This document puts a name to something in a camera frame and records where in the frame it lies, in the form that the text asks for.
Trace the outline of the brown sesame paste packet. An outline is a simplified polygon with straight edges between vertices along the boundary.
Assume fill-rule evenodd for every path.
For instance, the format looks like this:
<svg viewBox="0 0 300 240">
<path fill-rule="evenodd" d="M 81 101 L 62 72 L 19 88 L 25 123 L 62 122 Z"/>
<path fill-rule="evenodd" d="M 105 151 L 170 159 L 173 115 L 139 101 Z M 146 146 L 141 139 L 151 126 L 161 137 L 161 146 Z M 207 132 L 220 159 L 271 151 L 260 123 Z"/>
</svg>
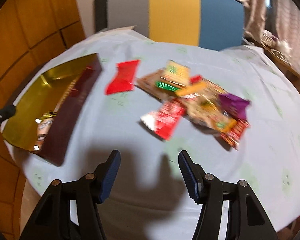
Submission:
<svg viewBox="0 0 300 240">
<path fill-rule="evenodd" d="M 34 146 L 34 151 L 37 152 L 42 149 L 44 140 L 48 134 L 48 131 L 56 117 L 57 112 L 48 111 L 44 113 L 40 118 L 36 119 L 37 123 L 37 142 Z"/>
</svg>

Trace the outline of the red ornate candy packet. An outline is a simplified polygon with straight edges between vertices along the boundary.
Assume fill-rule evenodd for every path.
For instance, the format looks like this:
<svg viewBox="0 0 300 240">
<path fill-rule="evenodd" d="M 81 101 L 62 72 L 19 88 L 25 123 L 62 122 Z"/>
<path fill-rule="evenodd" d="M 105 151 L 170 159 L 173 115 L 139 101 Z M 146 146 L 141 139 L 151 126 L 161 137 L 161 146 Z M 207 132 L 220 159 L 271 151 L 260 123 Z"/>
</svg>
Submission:
<svg viewBox="0 0 300 240">
<path fill-rule="evenodd" d="M 232 148 L 237 150 L 243 133 L 249 127 L 249 122 L 247 122 L 246 120 L 238 119 L 235 126 L 232 127 L 228 132 L 221 133 L 220 137 Z"/>
</svg>

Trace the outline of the purple snack packet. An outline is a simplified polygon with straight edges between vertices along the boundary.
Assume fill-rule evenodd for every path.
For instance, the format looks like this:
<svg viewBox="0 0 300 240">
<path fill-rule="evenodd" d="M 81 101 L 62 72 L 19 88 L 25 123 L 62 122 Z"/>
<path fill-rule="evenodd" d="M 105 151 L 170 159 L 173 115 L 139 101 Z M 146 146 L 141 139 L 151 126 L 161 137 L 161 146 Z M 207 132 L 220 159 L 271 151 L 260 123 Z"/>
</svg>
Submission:
<svg viewBox="0 0 300 240">
<path fill-rule="evenodd" d="M 246 108 L 250 105 L 250 100 L 246 100 L 234 94 L 220 94 L 219 101 L 222 109 L 236 119 L 246 120 Z"/>
</svg>

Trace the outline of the orange peanut snack bag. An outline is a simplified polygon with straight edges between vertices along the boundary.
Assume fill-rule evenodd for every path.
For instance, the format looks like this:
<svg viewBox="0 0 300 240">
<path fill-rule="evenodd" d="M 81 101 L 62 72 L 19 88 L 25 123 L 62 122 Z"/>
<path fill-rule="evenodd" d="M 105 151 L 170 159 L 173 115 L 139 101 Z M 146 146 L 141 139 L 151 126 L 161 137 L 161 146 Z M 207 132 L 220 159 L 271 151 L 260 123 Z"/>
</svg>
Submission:
<svg viewBox="0 0 300 240">
<path fill-rule="evenodd" d="M 237 121 L 221 106 L 219 97 L 225 93 L 223 88 L 208 80 L 175 91 L 193 123 L 220 133 L 230 131 L 237 124 Z"/>
</svg>

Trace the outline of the red white candy packet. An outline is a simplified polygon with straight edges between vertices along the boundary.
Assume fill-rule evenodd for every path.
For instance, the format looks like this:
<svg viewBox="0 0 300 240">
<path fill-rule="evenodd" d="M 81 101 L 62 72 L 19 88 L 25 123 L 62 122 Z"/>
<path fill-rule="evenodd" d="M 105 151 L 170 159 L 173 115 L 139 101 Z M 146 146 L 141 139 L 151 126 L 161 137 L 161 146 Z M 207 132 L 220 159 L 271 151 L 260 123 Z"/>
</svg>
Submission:
<svg viewBox="0 0 300 240">
<path fill-rule="evenodd" d="M 157 111 L 140 117 L 141 122 L 161 139 L 170 140 L 186 107 L 177 99 L 166 101 Z"/>
</svg>

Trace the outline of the bright red snack packet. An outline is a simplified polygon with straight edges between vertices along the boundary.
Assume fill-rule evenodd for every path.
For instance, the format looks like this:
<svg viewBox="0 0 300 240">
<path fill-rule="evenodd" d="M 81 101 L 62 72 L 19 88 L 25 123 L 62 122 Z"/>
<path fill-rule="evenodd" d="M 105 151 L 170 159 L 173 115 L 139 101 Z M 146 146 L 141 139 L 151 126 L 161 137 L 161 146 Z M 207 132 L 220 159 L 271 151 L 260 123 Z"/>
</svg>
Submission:
<svg viewBox="0 0 300 240">
<path fill-rule="evenodd" d="M 117 72 L 111 82 L 107 85 L 105 94 L 115 94 L 134 90 L 134 78 L 140 60 L 132 60 L 117 63 Z"/>
</svg>

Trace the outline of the clear brown pastry packet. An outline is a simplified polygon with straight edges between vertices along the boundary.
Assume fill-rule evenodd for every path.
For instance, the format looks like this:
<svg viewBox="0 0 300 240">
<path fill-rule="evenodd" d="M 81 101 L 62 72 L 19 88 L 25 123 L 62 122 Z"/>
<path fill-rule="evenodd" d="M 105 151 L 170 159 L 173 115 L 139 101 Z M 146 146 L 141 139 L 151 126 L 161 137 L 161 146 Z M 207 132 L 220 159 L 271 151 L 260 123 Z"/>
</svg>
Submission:
<svg viewBox="0 0 300 240">
<path fill-rule="evenodd" d="M 173 97 L 175 97 L 174 91 L 166 90 L 163 88 L 159 88 L 156 85 L 156 82 L 163 82 L 168 85 L 171 85 L 173 87 L 176 87 L 177 89 L 181 88 L 178 85 L 175 85 L 173 83 L 167 82 L 161 78 L 164 70 L 158 69 L 155 72 L 149 73 L 143 77 L 137 78 L 135 81 L 135 84 L 137 87 L 148 93 L 149 95 L 157 98 L 160 101 L 167 101 Z"/>
</svg>

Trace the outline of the yellow green cracker packet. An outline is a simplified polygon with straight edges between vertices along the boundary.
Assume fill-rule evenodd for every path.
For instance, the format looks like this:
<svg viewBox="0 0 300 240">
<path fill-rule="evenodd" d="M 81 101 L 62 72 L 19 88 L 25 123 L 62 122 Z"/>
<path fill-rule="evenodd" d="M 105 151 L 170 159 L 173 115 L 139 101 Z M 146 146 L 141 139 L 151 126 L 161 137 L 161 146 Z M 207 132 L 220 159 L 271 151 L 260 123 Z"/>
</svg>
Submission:
<svg viewBox="0 0 300 240">
<path fill-rule="evenodd" d="M 168 60 L 155 85 L 170 91 L 186 88 L 190 85 L 190 68 Z"/>
</svg>

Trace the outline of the sesame stick squirrel packet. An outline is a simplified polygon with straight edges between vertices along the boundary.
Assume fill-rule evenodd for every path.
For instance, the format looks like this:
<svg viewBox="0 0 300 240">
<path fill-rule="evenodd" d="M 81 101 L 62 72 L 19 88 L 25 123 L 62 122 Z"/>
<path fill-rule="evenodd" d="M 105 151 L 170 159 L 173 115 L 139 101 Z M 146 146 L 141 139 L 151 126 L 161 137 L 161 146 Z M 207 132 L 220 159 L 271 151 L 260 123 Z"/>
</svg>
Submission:
<svg viewBox="0 0 300 240">
<path fill-rule="evenodd" d="M 204 89 L 207 87 L 212 87 L 213 83 L 201 75 L 196 75 L 190 78 L 190 85 L 195 89 Z"/>
</svg>

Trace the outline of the gold tin box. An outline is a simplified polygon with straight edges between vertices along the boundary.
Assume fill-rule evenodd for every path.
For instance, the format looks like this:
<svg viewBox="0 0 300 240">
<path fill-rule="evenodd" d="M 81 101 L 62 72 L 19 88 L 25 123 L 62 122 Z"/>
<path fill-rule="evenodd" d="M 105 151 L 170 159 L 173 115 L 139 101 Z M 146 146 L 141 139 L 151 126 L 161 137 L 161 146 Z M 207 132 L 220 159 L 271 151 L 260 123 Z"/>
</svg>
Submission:
<svg viewBox="0 0 300 240">
<path fill-rule="evenodd" d="M 60 64 L 40 74 L 16 105 L 17 112 L 2 136 L 12 158 L 23 167 L 31 157 L 61 166 L 72 132 L 95 82 L 102 72 L 97 53 Z M 37 123 L 48 111 L 57 112 L 42 149 L 35 152 Z"/>
</svg>

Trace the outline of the wooden side table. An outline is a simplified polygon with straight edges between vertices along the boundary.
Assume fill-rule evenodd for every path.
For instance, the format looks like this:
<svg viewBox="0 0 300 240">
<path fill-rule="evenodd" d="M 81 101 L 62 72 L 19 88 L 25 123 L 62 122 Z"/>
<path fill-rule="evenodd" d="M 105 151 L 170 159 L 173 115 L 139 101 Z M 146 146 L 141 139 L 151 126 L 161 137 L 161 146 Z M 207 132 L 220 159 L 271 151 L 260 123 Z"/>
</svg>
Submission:
<svg viewBox="0 0 300 240">
<path fill-rule="evenodd" d="M 253 43 L 255 46 L 261 47 L 264 50 L 264 54 L 283 72 L 283 74 L 292 81 L 300 80 L 300 74 L 292 67 L 291 63 L 285 58 L 285 56 L 279 51 L 269 48 L 254 39 L 247 37 L 247 40 Z"/>
</svg>

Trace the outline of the round woven tray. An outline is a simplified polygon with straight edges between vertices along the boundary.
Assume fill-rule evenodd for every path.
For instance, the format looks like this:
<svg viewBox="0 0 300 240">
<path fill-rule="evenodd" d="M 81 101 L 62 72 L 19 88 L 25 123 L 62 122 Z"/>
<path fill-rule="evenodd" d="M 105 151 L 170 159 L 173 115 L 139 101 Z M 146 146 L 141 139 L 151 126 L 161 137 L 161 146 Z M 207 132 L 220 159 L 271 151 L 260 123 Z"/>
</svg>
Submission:
<svg viewBox="0 0 300 240">
<path fill-rule="evenodd" d="M 271 49 L 270 52 L 277 57 L 278 59 L 280 59 L 281 61 L 283 61 L 285 64 L 290 64 L 290 61 L 288 59 L 288 57 L 286 57 L 285 54 L 281 53 L 280 51 L 276 50 L 276 49 Z"/>
</svg>

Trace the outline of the white teapot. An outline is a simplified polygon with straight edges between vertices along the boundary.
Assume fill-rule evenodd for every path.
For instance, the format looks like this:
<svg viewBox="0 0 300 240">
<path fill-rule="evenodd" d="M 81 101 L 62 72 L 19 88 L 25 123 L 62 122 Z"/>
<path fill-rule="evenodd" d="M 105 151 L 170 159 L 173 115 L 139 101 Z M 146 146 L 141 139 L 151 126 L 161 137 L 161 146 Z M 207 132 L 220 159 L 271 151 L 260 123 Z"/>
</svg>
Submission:
<svg viewBox="0 0 300 240">
<path fill-rule="evenodd" d="M 290 54 L 292 51 L 288 42 L 285 40 L 277 40 L 276 49 L 283 54 Z"/>
</svg>

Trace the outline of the patterned tissue box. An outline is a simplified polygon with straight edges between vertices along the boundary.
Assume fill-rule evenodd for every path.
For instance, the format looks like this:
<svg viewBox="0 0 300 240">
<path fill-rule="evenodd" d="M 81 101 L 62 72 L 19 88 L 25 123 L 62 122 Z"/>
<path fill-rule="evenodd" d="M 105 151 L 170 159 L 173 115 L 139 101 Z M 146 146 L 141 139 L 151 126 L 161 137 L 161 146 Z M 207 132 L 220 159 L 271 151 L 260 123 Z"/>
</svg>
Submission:
<svg viewBox="0 0 300 240">
<path fill-rule="evenodd" d="M 275 48 L 277 44 L 277 37 L 270 31 L 264 29 L 262 31 L 261 43 L 269 48 Z"/>
</svg>

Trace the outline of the beige patterned curtain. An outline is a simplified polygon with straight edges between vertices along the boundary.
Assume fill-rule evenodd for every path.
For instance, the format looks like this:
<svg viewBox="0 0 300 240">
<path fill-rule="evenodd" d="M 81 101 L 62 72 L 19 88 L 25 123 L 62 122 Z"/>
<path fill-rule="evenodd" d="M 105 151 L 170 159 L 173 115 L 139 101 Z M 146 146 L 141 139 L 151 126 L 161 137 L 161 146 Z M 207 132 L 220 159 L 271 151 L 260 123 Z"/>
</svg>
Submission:
<svg viewBox="0 0 300 240">
<path fill-rule="evenodd" d="M 266 0 L 237 0 L 245 8 L 244 34 L 256 41 L 261 40 L 266 30 Z M 270 0 L 272 31 L 280 41 L 292 49 L 290 59 L 293 68 L 300 74 L 300 7 L 294 0 Z"/>
</svg>

